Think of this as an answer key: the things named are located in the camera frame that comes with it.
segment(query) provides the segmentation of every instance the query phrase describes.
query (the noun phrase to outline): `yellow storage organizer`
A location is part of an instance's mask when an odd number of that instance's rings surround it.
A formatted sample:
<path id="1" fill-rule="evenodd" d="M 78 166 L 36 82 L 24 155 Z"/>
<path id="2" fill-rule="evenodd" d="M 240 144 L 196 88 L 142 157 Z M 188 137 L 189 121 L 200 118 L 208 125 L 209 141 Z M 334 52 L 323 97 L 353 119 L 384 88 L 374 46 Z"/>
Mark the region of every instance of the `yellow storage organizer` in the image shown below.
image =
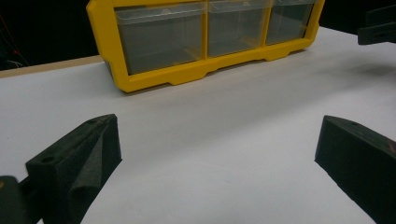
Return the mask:
<path id="1" fill-rule="evenodd" d="M 324 0 L 91 0 L 100 55 L 116 85 L 177 85 L 309 47 Z"/>

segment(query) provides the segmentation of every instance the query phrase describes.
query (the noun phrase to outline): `table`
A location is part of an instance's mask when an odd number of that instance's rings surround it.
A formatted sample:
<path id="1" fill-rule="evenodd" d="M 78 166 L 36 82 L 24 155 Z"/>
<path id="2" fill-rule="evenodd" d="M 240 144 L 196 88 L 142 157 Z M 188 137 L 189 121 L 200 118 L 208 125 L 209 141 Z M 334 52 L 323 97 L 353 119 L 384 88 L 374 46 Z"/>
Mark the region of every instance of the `table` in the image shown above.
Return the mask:
<path id="1" fill-rule="evenodd" d="M 104 63 L 0 79 L 1 175 L 80 123 L 119 118 L 123 162 L 83 223 L 373 223 L 314 162 L 324 115 L 396 139 L 396 45 L 314 45 L 126 94 Z"/>

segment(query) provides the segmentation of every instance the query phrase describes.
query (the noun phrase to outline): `white surface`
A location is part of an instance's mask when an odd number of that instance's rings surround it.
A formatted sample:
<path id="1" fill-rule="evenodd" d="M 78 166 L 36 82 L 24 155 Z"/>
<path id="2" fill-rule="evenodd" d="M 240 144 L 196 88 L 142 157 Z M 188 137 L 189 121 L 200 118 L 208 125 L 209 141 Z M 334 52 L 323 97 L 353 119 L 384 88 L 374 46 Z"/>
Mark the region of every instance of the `white surface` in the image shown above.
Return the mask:
<path id="1" fill-rule="evenodd" d="M 84 223 L 373 223 L 314 163 L 324 115 L 396 139 L 396 45 L 306 51 L 124 94 L 103 63 L 0 79 L 1 175 L 115 113 L 123 162 Z"/>

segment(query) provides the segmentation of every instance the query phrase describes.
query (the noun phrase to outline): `cable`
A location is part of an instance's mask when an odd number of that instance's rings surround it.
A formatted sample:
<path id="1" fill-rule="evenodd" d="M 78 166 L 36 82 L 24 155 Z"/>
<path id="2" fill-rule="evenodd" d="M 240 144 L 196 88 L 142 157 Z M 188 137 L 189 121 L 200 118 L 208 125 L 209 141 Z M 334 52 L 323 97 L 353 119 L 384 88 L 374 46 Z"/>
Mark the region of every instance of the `cable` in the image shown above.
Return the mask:
<path id="1" fill-rule="evenodd" d="M 27 62 L 27 60 L 21 55 L 21 52 L 20 52 L 20 50 L 19 50 L 17 44 L 15 43 L 15 40 L 14 40 L 14 38 L 12 37 L 11 32 L 8 30 L 7 24 L 6 24 L 6 22 L 4 21 L 4 19 L 3 19 L 3 17 L 2 17 L 1 14 L 0 14 L 0 20 L 1 20 L 1 22 L 3 23 L 3 26 L 4 26 L 4 28 L 6 29 L 7 34 L 9 35 L 9 37 L 10 37 L 10 39 L 11 39 L 11 41 L 12 41 L 14 47 L 15 47 L 15 48 L 12 47 L 12 45 L 7 41 L 6 37 L 4 36 L 3 31 L 0 29 L 0 34 L 1 34 L 1 36 L 3 37 L 4 41 L 6 42 L 6 44 L 11 48 L 12 54 L 18 55 L 18 56 L 26 63 L 26 65 L 29 66 L 30 64 L 29 64 L 29 63 Z"/>
<path id="2" fill-rule="evenodd" d="M 15 61 L 11 61 L 11 60 L 7 60 L 8 63 L 14 63 L 15 65 L 17 65 L 18 68 L 20 67 L 24 67 L 23 64 L 15 62 Z"/>

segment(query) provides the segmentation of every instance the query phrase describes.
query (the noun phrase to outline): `dark background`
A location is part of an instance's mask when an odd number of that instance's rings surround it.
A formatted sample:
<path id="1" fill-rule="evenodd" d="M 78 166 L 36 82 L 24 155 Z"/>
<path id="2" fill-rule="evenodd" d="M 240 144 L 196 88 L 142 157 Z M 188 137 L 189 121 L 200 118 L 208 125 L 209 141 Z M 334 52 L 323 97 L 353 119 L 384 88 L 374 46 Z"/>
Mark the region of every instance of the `dark background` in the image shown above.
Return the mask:
<path id="1" fill-rule="evenodd" d="M 35 65 L 97 55 L 85 9 L 88 2 L 0 0 L 0 58 L 6 57 L 23 65 L 27 65 L 27 62 Z M 351 2 L 327 0 L 320 25 L 356 34 L 364 26 L 366 11 L 396 4 L 395 0 Z"/>

